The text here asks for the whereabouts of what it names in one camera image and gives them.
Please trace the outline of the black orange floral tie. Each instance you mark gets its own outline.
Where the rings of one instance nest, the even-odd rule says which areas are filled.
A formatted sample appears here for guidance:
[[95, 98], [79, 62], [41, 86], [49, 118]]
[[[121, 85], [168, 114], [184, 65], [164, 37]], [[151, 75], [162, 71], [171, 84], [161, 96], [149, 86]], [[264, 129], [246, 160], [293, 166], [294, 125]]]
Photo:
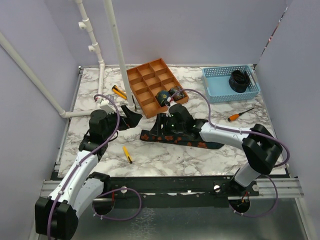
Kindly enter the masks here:
[[224, 146], [224, 144], [222, 143], [204, 141], [201, 137], [192, 138], [181, 133], [154, 135], [151, 134], [149, 130], [144, 129], [141, 131], [139, 139], [144, 142], [165, 143], [172, 145], [204, 148], [210, 150], [218, 150]]

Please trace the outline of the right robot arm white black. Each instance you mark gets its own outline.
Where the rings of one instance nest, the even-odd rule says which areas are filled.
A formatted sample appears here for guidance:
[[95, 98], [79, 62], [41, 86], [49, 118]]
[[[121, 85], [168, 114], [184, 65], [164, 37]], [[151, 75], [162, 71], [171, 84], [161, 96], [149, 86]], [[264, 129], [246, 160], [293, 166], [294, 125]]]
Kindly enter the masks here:
[[246, 192], [259, 176], [270, 174], [283, 151], [261, 124], [245, 129], [213, 125], [208, 120], [193, 118], [180, 103], [171, 106], [168, 113], [159, 113], [149, 134], [156, 140], [169, 138], [177, 141], [184, 137], [188, 141], [196, 141], [202, 148], [216, 143], [242, 149], [247, 163], [235, 173], [229, 184], [230, 191], [236, 196]]

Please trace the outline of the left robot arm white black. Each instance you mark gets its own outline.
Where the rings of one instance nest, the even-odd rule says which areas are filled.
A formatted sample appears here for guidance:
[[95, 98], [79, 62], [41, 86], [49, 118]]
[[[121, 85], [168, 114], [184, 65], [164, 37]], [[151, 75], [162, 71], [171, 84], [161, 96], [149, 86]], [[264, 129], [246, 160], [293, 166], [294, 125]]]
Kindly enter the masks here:
[[95, 197], [106, 197], [111, 186], [107, 175], [90, 177], [108, 148], [108, 142], [117, 133], [134, 128], [142, 115], [121, 106], [118, 112], [94, 110], [90, 114], [89, 129], [84, 135], [75, 160], [58, 186], [47, 196], [40, 197], [34, 208], [35, 231], [49, 239], [70, 240], [79, 219]]

